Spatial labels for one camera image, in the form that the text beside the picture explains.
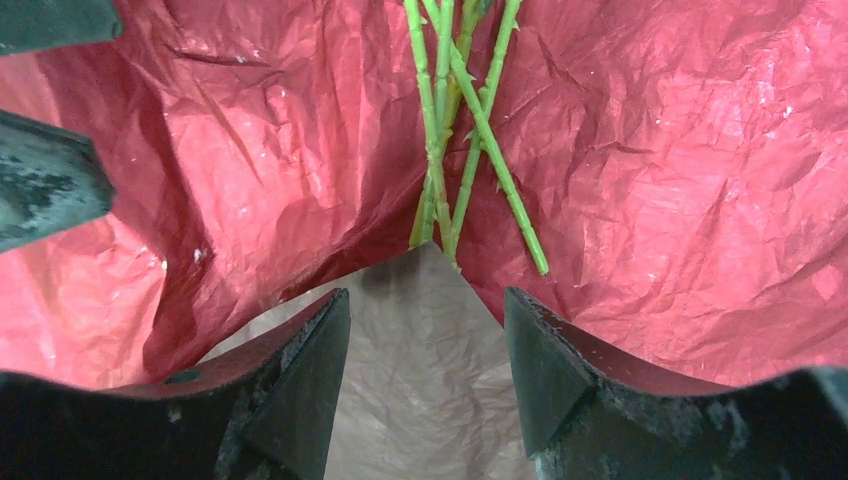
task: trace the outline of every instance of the green stem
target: green stem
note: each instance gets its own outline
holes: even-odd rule
[[[495,41],[495,52],[492,57],[492,63],[489,66],[489,73],[486,75],[486,85],[480,89],[480,101],[483,103],[483,113],[488,122],[492,115],[492,106],[495,104],[495,96],[498,91],[498,85],[503,72],[504,57],[509,48],[509,41],[512,37],[512,30],[516,28],[515,17],[518,15],[518,9],[521,7],[522,0],[507,0],[504,7],[503,18],[501,18],[501,26],[498,30],[498,38]],[[468,202],[471,198],[471,189],[474,184],[474,177],[477,175],[477,165],[480,163],[480,155],[482,154],[482,146],[480,145],[480,134],[475,129],[471,135],[471,150],[468,152],[468,159],[465,161],[465,169],[462,172],[462,184],[459,188],[459,195],[456,199],[456,206],[453,211],[453,232],[451,238],[459,243],[459,236],[462,233],[462,224],[465,221],[465,213],[468,211]]]
[[[477,98],[477,92],[474,91],[474,85],[471,84],[471,76],[468,75],[468,71],[465,69],[465,62],[462,61],[462,56],[456,49],[451,53],[451,66],[454,68],[454,72],[457,72],[457,80],[459,81],[459,87],[462,89],[462,95],[465,97],[465,102],[468,104],[469,110],[471,110],[474,123],[477,124],[477,131],[480,133],[480,138],[486,146],[486,152],[489,154],[492,166],[495,167],[495,173],[501,181],[507,202],[512,207],[512,213],[515,215],[518,226],[521,228],[521,233],[524,235],[524,241],[527,242],[530,256],[533,257],[539,273],[547,275],[550,271],[548,259],[545,257],[542,245],[539,244],[539,238],[536,236],[536,231],[530,223],[524,203],[518,195],[518,189],[515,187],[512,175],[509,173],[509,167],[506,166],[501,148],[498,146],[497,140],[495,140],[495,133],[492,132],[492,127],[489,126],[486,114],[480,105],[480,99]]]
[[[436,112],[433,108],[433,90],[430,84],[430,73],[427,70],[427,47],[424,43],[424,32],[421,29],[423,19],[421,12],[418,9],[418,0],[404,0],[406,15],[409,21],[409,38],[412,45],[412,56],[415,59],[416,77],[418,79],[418,94],[421,97],[421,112],[424,117],[424,134],[427,139],[427,175],[424,180],[424,192],[428,188],[434,193],[436,217],[439,221],[439,231],[442,236],[442,245],[450,244],[450,235],[453,230],[450,221],[450,208],[448,207],[447,194],[445,192],[445,176],[442,170],[441,149],[439,148],[439,130],[436,121]],[[423,218],[426,221],[428,217],[432,218],[432,214],[427,215],[427,204],[425,202],[425,212]],[[425,234],[425,228],[421,228],[421,235]],[[426,237],[412,238],[413,240],[427,241]]]
[[[415,222],[412,224],[412,234],[409,236],[409,249],[420,247],[433,239],[433,199],[432,188],[424,178],[421,195],[418,197],[418,208],[415,211]]]
[[[439,25],[439,47],[436,52],[436,124],[445,125],[445,102],[448,96],[448,72],[450,72],[450,46],[453,30],[453,2],[454,0],[442,0],[442,8],[439,18],[443,20]],[[440,142],[444,143],[448,137],[447,129],[442,132]]]
[[[483,18],[485,12],[480,8],[481,0],[466,0],[462,3],[462,20],[459,27],[459,37],[456,41],[456,47],[459,53],[462,54],[462,59],[468,61],[468,55],[471,54],[471,45],[474,38],[474,30],[477,24]],[[459,104],[462,102],[462,91],[456,83],[456,78],[453,76],[450,79],[449,97],[446,108],[445,123],[442,128],[450,129],[456,121],[456,114],[459,112]]]

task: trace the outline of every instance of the dark green plastic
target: dark green plastic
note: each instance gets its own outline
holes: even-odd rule
[[[734,389],[632,356],[518,289],[506,292],[505,317],[540,479],[848,478],[848,370]]]
[[[91,139],[0,111],[0,252],[105,215],[114,193]]]
[[[114,40],[111,0],[0,0],[0,55]]]
[[[246,445],[283,466],[288,478],[324,478],[349,339],[350,298],[342,290],[321,321],[305,325],[290,342],[302,344],[294,356],[283,355],[285,371],[241,432]]]

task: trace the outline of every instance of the wrapping paper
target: wrapping paper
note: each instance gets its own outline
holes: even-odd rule
[[[426,164],[399,2],[116,3],[116,42],[0,59],[0,108],[92,136],[118,189],[108,217],[0,256],[0,366],[90,388],[161,379],[402,252]],[[465,278],[497,318],[519,286],[719,383],[846,363],[846,14],[525,2],[492,123],[552,273],[484,161]]]
[[[259,315],[204,360],[333,288],[350,292],[351,328],[326,480],[537,478],[524,456],[506,334],[433,244]]]

